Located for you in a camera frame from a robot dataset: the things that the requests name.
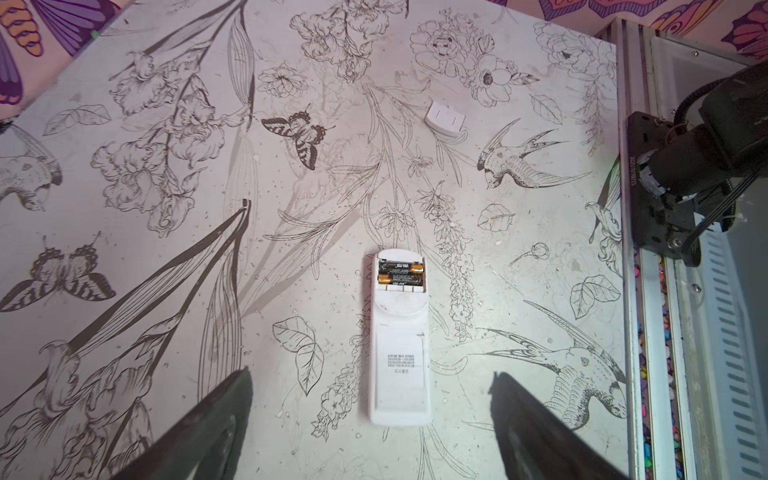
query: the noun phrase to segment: vent grille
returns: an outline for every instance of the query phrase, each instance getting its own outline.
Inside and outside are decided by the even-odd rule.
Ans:
[[[736,442],[731,444],[739,458],[734,459],[741,478],[764,478],[763,462],[760,458],[760,447],[757,432],[760,430],[755,423],[756,413],[753,411],[753,389],[750,380],[749,364],[745,349],[744,331],[741,320],[736,314],[740,311],[737,301],[731,294],[731,285],[726,273],[726,258],[723,255],[723,244],[717,234],[707,231],[705,238],[706,250],[703,269],[709,270],[705,277],[713,282],[713,292],[708,292],[708,297],[713,300],[713,306],[717,310],[717,323],[719,328],[711,329],[713,333],[713,345],[721,355],[723,371],[726,378],[723,381],[728,389],[723,390],[723,413],[730,411],[723,420],[726,429],[730,429]]]

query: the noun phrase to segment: white plastic piece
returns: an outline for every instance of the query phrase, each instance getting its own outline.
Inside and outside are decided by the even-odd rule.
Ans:
[[[379,285],[379,259],[424,263],[421,255],[410,250],[382,250],[373,257],[369,417],[383,426],[428,425],[432,396],[427,265],[424,286],[395,291]]]
[[[456,110],[433,101],[425,121],[431,129],[449,137],[456,137],[462,131],[465,118],[465,115],[458,113]]]

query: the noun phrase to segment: battery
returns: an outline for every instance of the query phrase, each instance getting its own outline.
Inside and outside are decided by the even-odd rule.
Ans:
[[[379,285],[410,285],[424,286],[424,277],[421,274],[409,273],[380,273]]]
[[[379,260],[380,273],[424,273],[424,263],[387,262]]]

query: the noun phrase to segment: printed label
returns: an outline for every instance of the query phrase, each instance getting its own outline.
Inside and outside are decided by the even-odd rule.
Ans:
[[[392,386],[424,387],[423,340],[417,335],[379,337],[379,374]]]

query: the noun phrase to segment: black cable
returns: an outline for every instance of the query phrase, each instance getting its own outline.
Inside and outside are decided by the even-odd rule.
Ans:
[[[678,135],[682,135],[686,131],[685,117],[688,115],[688,109],[690,108],[690,106],[693,105],[696,100],[710,93],[712,90],[715,89],[717,85],[723,83],[727,79],[728,77],[721,78],[720,80],[711,81],[710,83],[703,85],[697,88],[696,90],[692,91],[690,95],[685,97],[685,99],[680,103],[680,106],[677,107],[677,110],[674,112],[674,121],[672,122],[672,125],[679,125],[677,128],[675,128],[675,131],[677,132]]]
[[[683,242],[680,248],[685,266],[699,266],[701,263],[700,244],[696,241],[699,236],[710,226],[717,218],[729,207],[736,203],[736,200],[744,193],[746,188],[757,180],[759,168],[752,170],[722,201],[694,228]]]

